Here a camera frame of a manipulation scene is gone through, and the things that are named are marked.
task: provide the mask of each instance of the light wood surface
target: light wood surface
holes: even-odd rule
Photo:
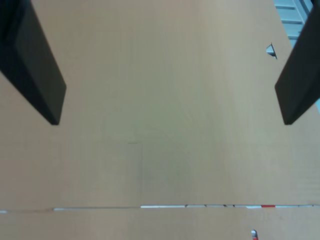
[[[0,214],[6,240],[301,240],[319,237],[318,208],[110,209]]]
[[[320,203],[320,115],[283,124],[272,0],[33,4],[67,93],[51,126],[0,77],[1,209]]]

